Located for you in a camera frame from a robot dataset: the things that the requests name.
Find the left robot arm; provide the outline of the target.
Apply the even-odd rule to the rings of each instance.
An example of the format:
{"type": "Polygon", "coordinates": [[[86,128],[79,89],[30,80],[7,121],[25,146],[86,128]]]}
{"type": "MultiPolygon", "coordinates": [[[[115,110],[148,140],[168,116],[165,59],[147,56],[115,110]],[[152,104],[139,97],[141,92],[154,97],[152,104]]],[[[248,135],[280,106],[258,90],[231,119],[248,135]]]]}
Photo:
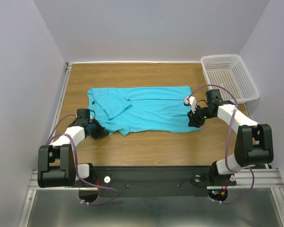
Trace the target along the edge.
{"type": "Polygon", "coordinates": [[[78,179],[78,159],[74,150],[88,136],[95,140],[109,135],[109,132],[91,115],[95,111],[78,109],[75,120],[66,131],[50,135],[46,145],[38,150],[37,182],[41,188],[73,186],[78,179]]]}

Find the turquoise t-shirt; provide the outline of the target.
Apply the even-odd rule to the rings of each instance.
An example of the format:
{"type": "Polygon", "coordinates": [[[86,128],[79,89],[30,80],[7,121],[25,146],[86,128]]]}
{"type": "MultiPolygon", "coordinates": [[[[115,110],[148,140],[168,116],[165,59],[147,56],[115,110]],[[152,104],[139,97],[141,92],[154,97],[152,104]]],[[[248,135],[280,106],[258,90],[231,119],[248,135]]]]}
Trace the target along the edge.
{"type": "Polygon", "coordinates": [[[188,86],[90,88],[89,109],[109,134],[120,132],[168,131],[185,133],[199,131],[188,125],[184,98],[191,93],[188,86]]]}

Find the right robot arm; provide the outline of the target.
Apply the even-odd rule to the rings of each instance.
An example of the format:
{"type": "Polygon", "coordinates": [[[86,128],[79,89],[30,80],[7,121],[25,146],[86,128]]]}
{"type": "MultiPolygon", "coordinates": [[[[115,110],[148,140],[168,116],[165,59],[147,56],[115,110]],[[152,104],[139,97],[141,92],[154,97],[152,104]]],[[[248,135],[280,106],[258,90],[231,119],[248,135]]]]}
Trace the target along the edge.
{"type": "Polygon", "coordinates": [[[198,105],[192,95],[184,99],[184,104],[190,107],[188,125],[200,128],[207,119],[219,118],[228,124],[229,132],[236,133],[233,154],[225,154],[224,159],[212,163],[209,182],[227,182],[234,173],[244,168],[271,163],[274,159],[272,128],[239,111],[237,101],[223,100],[218,89],[209,90],[205,95],[206,107],[198,105]]]}

